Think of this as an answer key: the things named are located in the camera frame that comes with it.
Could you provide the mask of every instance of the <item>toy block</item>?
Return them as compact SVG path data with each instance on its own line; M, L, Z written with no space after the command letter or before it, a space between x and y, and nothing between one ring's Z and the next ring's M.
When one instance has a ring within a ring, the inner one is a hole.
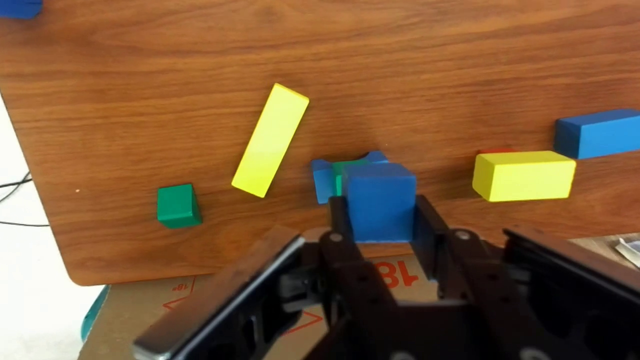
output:
M640 150L640 112L621 108L556 122L556 153L596 158Z
M42 10L42 0L0 0L3 19L30 21Z
M157 218L167 229L191 229L202 222L192 185L158 188Z
M274 84L233 186L265 199L306 112L308 98Z
M345 171L357 165L382 165L388 162L386 156L378 150L369 153L359 160L342 160L342 162L328 162L328 160L314 160L312 174L316 186L316 202L328 204L333 196L342 196L345 188Z
M488 202L569 199L577 162L556 153L478 154L472 188Z
M401 165L347 171L347 201L357 242L407 242L415 236L417 176Z
M369 153L367 156L359 158L359 160L342 160L342 162L334 162L334 196L345 196L345 173L352 166L363 166L363 165L385 165L388 162L386 156L378 150Z
M326 204L334 196L334 171L326 160L312 160L316 202Z

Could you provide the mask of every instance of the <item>cable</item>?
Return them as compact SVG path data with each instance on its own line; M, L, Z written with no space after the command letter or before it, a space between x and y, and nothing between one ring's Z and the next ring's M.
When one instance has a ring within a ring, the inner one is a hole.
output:
M32 180L35 180L32 174L26 173L21 182L0 185L0 188L10 188L10 186L14 186L10 193L6 193L6 195L0 199L0 204L6 202L9 199L12 199L12 196L21 191L21 186L25 186L25 185L29 185L29 182L32 182Z
M0 221L0 226L21 226L21 229L51 229L51 225L30 225L30 222L5 222L5 221Z
M6 182L6 185L0 185L0 188L12 188L10 193L6 193L3 199L0 199L0 204L6 202L9 199L12 199L25 185L32 182L32 174L26 173L22 176L22 180L19 182ZM6 221L0 221L0 226L22 226L22 229L49 229L49 225L30 225L30 222L6 222Z
M25 186L25 185L29 185L32 180L35 180L32 174L26 173L26 176L21 182L6 182L6 185L0 185L0 188Z

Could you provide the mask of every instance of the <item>green cube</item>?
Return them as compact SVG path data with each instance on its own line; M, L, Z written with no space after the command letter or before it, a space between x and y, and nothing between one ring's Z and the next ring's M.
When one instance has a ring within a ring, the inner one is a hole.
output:
M157 218L167 229L191 229L202 222L192 185L158 188Z

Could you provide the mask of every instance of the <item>green block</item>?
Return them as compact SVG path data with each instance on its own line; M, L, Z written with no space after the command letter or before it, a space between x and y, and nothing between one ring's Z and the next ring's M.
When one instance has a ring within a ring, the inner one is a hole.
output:
M158 188L157 218L167 229L191 229L202 222L192 185Z
M355 166L355 165L367 165L367 160L345 160L345 162L334 162L334 196L345 196L345 171Z

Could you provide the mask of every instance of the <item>table surface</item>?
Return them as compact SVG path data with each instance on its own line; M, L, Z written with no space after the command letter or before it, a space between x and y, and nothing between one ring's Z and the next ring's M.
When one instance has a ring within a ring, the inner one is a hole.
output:
M636 0L157 0L0 21L0 91L79 284L218 272L272 225L314 229L314 158L385 150L451 225L502 242L638 230L640 154L578 165L571 201L488 204L480 148L553 146L561 117L640 107ZM312 98L267 201L231 186L267 95ZM154 221L195 182L205 225Z

